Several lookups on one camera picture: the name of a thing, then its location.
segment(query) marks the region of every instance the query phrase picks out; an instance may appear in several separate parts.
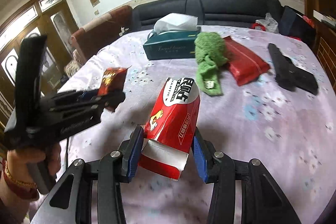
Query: white plastic bag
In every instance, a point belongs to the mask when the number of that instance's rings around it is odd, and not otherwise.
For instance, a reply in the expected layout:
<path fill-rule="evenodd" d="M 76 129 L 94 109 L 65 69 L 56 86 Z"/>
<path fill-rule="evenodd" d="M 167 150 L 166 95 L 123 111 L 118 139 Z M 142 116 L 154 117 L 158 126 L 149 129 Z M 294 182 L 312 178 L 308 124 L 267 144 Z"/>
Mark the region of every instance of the white plastic bag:
<path fill-rule="evenodd" d="M 266 13 L 265 19 L 258 19 L 255 23 L 263 25 L 266 28 L 266 32 L 279 33 L 278 22 L 270 13 Z"/>

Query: black bag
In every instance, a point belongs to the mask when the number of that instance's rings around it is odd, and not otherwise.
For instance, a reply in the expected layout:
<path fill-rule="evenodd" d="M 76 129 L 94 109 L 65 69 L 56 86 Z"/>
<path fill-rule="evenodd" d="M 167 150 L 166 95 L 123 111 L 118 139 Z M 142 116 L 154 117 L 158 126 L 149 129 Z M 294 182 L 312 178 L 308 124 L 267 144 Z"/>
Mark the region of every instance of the black bag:
<path fill-rule="evenodd" d="M 285 6 L 285 10 L 278 26 L 279 32 L 288 37 L 300 38 L 312 49 L 315 42 L 316 30 L 299 15 L 304 16 L 303 13 L 289 6 Z"/>

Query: white tissue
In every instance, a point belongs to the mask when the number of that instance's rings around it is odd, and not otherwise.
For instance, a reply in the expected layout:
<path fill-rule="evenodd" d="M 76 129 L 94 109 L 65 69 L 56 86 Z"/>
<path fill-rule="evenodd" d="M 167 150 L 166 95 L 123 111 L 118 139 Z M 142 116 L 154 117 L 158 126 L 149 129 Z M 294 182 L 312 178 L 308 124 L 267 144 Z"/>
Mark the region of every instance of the white tissue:
<path fill-rule="evenodd" d="M 178 31 L 197 31 L 198 17 L 172 13 L 159 19 L 154 25 L 154 32 L 178 30 Z"/>

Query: cartoon foot logo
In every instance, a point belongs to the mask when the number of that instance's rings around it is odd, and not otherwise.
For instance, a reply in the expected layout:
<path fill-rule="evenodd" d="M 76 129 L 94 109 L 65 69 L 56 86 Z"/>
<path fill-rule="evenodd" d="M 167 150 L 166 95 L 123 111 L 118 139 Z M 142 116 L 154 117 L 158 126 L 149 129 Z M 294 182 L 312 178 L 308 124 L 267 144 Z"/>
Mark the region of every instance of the cartoon foot logo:
<path fill-rule="evenodd" d="M 161 118 L 162 115 L 163 115 L 163 110 L 159 110 L 154 116 L 151 117 L 151 119 L 149 120 L 149 124 L 151 125 L 150 131 L 152 131 L 158 125 L 156 120 Z"/>

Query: red bag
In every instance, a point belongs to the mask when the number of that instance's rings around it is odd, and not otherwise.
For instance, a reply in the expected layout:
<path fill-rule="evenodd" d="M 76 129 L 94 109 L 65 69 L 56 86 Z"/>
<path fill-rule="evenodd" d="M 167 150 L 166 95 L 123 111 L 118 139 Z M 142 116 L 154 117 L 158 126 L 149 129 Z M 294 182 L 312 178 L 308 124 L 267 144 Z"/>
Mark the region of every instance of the red bag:
<path fill-rule="evenodd" d="M 224 40 L 229 52 L 229 71 L 236 79 L 238 86 L 255 80 L 270 69 L 270 66 L 258 55 L 233 41 L 231 37 L 225 37 Z"/>
<path fill-rule="evenodd" d="M 108 68 L 104 74 L 98 90 L 98 95 L 106 95 L 115 90 L 123 90 L 128 68 Z M 107 110 L 114 112 L 117 105 L 107 105 Z"/>

